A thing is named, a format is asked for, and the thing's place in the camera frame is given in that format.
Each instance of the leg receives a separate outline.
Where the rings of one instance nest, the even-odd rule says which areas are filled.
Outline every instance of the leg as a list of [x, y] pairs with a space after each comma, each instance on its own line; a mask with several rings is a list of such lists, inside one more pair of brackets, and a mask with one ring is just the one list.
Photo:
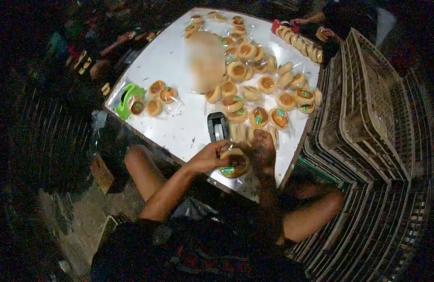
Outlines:
[[140, 145], [130, 146], [124, 156], [127, 171], [145, 202], [165, 183], [162, 173], [148, 157], [146, 150]]
[[344, 201], [344, 195], [338, 189], [330, 188], [328, 191], [322, 191], [319, 185], [304, 184], [294, 194], [298, 199], [323, 195], [312, 205], [288, 213], [284, 217], [284, 235], [295, 242], [310, 237], [327, 224], [341, 211]]

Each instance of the concrete floor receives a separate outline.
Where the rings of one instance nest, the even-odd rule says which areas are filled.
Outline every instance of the concrete floor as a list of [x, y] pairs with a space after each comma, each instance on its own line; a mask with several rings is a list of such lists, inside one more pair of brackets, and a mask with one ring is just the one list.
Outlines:
[[143, 207], [143, 199], [133, 182], [123, 192], [105, 195], [94, 182], [82, 195], [49, 195], [40, 192], [39, 205], [49, 232], [56, 238], [74, 278], [90, 274], [90, 265], [108, 215], [122, 212], [134, 221]]

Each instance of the metal table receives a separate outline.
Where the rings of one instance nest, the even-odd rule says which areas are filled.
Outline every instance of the metal table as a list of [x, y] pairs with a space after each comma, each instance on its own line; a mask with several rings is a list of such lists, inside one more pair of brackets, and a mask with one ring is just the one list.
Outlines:
[[[210, 11], [213, 10], [194, 8], [166, 28], [146, 46], [127, 68], [104, 104], [111, 115], [118, 117], [111, 108], [118, 104], [118, 94], [121, 94], [121, 89], [126, 83], [133, 82], [148, 89], [153, 82], [162, 80], [167, 85], [176, 87], [184, 105], [176, 113], [169, 115], [167, 119], [140, 115], [131, 116], [123, 122], [144, 140], [164, 148], [164, 151], [167, 150], [170, 157], [179, 164], [189, 161], [204, 145], [211, 141], [207, 129], [207, 118], [204, 114], [205, 99], [203, 95], [190, 92], [187, 83], [185, 56], [183, 55], [184, 29], [189, 25], [190, 17], [194, 14], [201, 14], [205, 18], [205, 15]], [[303, 62], [294, 67], [292, 72], [294, 74], [304, 72], [310, 87], [317, 86], [320, 66], [271, 33], [271, 22], [230, 11], [219, 10], [218, 12], [226, 16], [228, 21], [217, 23], [206, 20], [202, 29], [223, 35], [227, 31], [231, 31], [232, 17], [242, 16], [247, 32], [251, 34], [250, 37], [269, 49], [276, 56], [278, 64], [291, 61], [296, 65]], [[251, 80], [243, 84], [255, 86], [260, 77], [260, 74], [255, 74]], [[274, 97], [264, 95], [264, 99], [266, 110], [276, 107]], [[300, 113], [297, 109], [289, 112], [289, 119], [294, 125], [294, 132], [280, 134], [280, 147], [276, 154], [275, 180], [280, 189], [286, 183], [298, 158], [306, 133], [305, 127], [309, 125], [308, 116]], [[223, 177], [217, 170], [209, 173], [208, 176], [208, 181], [218, 188], [226, 192], [234, 190], [251, 200], [258, 201], [256, 189], [259, 186], [259, 181], [254, 177], [253, 172], [249, 172], [245, 177], [236, 180]]]

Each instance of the dark background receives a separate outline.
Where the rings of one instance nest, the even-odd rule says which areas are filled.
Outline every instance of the dark background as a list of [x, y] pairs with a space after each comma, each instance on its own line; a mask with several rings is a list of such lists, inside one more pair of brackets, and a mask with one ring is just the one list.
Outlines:
[[[427, 80], [427, 89], [434, 117], [434, 1], [377, 1], [401, 22], [407, 38], [405, 44], [393, 46], [401, 60], [394, 67], [405, 69], [404, 62], [420, 61]], [[7, 178], [8, 150], [5, 134], [10, 130], [7, 117], [14, 95], [6, 87], [11, 84], [10, 71], [19, 70], [24, 62], [44, 50], [53, 30], [65, 20], [66, 1], [0, 2], [0, 281], [35, 281], [37, 254], [27, 253], [12, 240], [3, 210], [2, 189]], [[434, 281], [434, 199], [429, 227], [423, 235], [421, 251], [413, 259], [403, 281]]]

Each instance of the dark clothing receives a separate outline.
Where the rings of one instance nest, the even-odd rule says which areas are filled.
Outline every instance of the dark clothing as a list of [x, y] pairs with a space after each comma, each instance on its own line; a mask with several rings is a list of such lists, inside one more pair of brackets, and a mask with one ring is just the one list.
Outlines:
[[331, 29], [343, 40], [347, 38], [351, 27], [370, 40], [372, 35], [375, 38], [377, 34], [377, 11], [363, 1], [329, 1], [322, 12], [325, 15], [323, 27]]
[[121, 226], [93, 257], [92, 281], [308, 281], [299, 263], [265, 252], [250, 223], [221, 222], [210, 215]]

